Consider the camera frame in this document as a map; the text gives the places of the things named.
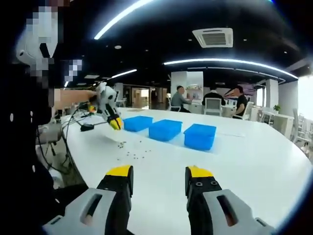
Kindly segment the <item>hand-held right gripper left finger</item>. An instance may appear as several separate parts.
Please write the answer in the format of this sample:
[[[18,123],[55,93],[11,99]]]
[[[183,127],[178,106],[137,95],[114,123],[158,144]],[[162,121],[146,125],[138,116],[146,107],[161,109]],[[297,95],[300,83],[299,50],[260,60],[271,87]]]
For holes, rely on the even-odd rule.
[[[97,188],[89,188],[44,225],[48,235],[129,235],[134,187],[132,165],[110,169]]]

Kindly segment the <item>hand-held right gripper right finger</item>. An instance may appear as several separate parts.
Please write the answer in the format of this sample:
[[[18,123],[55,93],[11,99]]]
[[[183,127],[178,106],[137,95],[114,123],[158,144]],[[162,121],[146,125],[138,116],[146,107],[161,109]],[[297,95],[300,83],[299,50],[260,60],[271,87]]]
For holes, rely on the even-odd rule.
[[[275,229],[236,194],[222,189],[213,174],[197,166],[185,168],[185,195],[192,235],[274,235]]]

